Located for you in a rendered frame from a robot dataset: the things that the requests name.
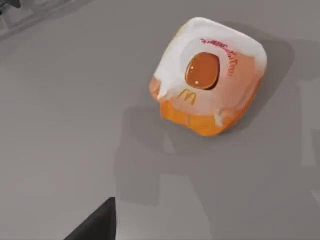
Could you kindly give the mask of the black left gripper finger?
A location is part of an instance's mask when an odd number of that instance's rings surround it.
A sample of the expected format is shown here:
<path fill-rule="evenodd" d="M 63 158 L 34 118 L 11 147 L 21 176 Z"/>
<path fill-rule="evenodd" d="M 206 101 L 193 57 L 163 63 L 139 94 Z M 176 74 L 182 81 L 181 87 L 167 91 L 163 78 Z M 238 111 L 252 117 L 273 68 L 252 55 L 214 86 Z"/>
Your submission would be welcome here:
<path fill-rule="evenodd" d="M 116 240 L 116 198 L 109 197 L 63 240 Z"/>

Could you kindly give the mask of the orange and white burger box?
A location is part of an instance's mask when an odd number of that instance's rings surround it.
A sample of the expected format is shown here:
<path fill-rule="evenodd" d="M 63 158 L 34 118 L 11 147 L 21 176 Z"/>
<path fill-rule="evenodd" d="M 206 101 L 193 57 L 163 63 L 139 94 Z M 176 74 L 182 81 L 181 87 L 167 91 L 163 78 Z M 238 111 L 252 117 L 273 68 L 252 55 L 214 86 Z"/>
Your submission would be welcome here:
<path fill-rule="evenodd" d="M 204 17 L 188 20 L 164 51 L 149 84 L 161 116 L 205 137 L 241 119 L 267 67 L 260 42 Z"/>

